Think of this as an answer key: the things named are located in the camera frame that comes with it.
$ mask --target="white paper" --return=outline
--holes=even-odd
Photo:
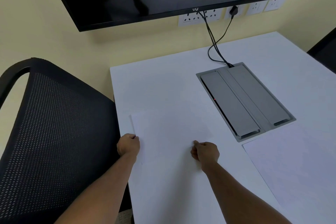
[[[299,125],[269,131],[243,147],[282,207],[311,201],[325,208],[319,204],[326,195],[336,202],[336,158]]]
[[[194,140],[212,137],[198,112],[186,105],[132,114],[132,122],[140,139],[142,163],[179,158],[191,150]]]

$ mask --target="table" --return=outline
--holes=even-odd
[[[230,63],[244,62],[303,127],[314,128],[317,140],[330,143],[336,154],[336,75],[277,32],[218,45]],[[179,101],[198,103],[207,110],[205,120],[221,153],[219,163],[242,185],[284,214],[294,223],[331,223],[334,206],[323,202],[321,212],[308,202],[280,207],[261,175],[238,143],[196,77],[196,73],[221,67],[211,61],[207,49],[171,54],[154,59],[111,67],[111,79],[120,133],[134,133],[130,115]],[[219,57],[212,50],[213,58]],[[179,159],[173,163],[179,166]],[[174,182],[171,170],[157,165],[133,167],[129,189],[137,224],[223,223],[223,216],[206,176],[195,172],[192,180],[177,184],[165,195],[167,183]],[[144,191],[149,181],[156,184]]]

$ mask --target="black chair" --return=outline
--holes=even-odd
[[[0,77],[0,108],[29,73],[0,160],[0,223],[54,223],[117,159],[114,102],[56,65],[31,58]],[[128,188],[123,209],[129,209]]]

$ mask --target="cream wall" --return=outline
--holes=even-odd
[[[336,27],[335,15],[336,0],[287,0],[279,10],[234,19],[222,42],[279,31],[307,51]],[[177,21],[80,33],[61,0],[0,0],[0,74],[20,60],[44,58],[112,98],[109,67],[210,45],[204,24],[178,27]],[[220,36],[227,24],[220,20],[210,27]],[[16,86],[21,92],[23,81]],[[0,111],[3,146],[20,104],[21,95],[11,95]]]

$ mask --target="forearm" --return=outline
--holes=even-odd
[[[114,223],[135,160],[134,154],[120,157],[105,174],[79,195],[56,224]]]
[[[218,163],[204,167],[227,224],[290,223],[274,208],[235,180]]]

